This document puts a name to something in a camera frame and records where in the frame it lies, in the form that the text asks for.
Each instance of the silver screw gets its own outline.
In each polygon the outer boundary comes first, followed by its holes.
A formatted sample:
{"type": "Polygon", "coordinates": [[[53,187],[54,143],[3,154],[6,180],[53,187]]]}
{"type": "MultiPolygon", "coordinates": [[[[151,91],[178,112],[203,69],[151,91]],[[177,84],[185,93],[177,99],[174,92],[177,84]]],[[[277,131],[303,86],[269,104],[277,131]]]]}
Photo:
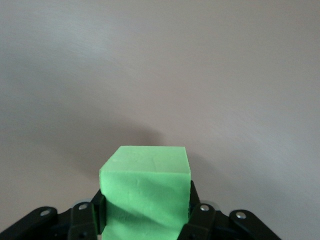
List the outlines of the silver screw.
{"type": "Polygon", "coordinates": [[[209,211],[209,206],[208,206],[208,205],[205,205],[205,204],[202,204],[202,205],[200,206],[200,209],[201,209],[202,211],[204,211],[204,212],[207,212],[207,211],[209,211]]]}
{"type": "Polygon", "coordinates": [[[87,207],[88,207],[88,203],[81,204],[81,205],[79,206],[79,210],[86,209],[87,207]]]}
{"type": "Polygon", "coordinates": [[[44,210],[40,213],[40,216],[43,217],[45,215],[48,215],[50,212],[51,212],[51,209],[44,210]]]}
{"type": "Polygon", "coordinates": [[[242,211],[238,211],[235,215],[236,215],[236,217],[237,217],[238,219],[246,219],[246,218],[247,218],[247,216],[245,215],[245,213],[242,212],[242,211]]]}

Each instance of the block top face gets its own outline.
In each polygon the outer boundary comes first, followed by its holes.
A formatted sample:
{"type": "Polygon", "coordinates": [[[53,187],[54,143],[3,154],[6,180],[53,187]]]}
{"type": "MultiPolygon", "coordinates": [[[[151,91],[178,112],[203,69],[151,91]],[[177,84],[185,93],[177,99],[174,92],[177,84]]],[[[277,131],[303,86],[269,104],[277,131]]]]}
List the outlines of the block top face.
{"type": "Polygon", "coordinates": [[[100,172],[190,174],[190,167],[182,146],[121,146],[100,172]]]}

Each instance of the green foam block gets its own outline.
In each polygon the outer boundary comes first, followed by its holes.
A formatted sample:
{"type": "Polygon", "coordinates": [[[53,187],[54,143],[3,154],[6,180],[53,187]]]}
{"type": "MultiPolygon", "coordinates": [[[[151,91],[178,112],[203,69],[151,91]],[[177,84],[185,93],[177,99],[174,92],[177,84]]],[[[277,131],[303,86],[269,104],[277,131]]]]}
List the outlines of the green foam block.
{"type": "Polygon", "coordinates": [[[107,200],[102,240],[176,240],[188,222],[191,173],[186,149],[121,146],[100,169],[107,200]]]}

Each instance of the green block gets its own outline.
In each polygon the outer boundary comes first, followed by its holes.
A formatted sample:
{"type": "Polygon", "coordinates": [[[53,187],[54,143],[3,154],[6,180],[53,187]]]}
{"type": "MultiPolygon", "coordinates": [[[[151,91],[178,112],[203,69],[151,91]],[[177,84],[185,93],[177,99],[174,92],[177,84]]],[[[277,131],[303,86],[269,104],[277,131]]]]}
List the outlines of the green block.
{"type": "Polygon", "coordinates": [[[186,149],[121,146],[100,169],[107,200],[103,240],[176,240],[188,222],[191,173],[186,149]]]}

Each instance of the plain gray background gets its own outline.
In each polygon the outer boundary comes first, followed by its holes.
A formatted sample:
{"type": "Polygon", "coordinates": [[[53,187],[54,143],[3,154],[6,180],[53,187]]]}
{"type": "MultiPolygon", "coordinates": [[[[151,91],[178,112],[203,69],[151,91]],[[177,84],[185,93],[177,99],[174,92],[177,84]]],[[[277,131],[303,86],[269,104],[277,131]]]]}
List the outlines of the plain gray background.
{"type": "Polygon", "coordinates": [[[320,236],[320,1],[0,0],[0,231],[185,146],[200,198],[320,236]]]}

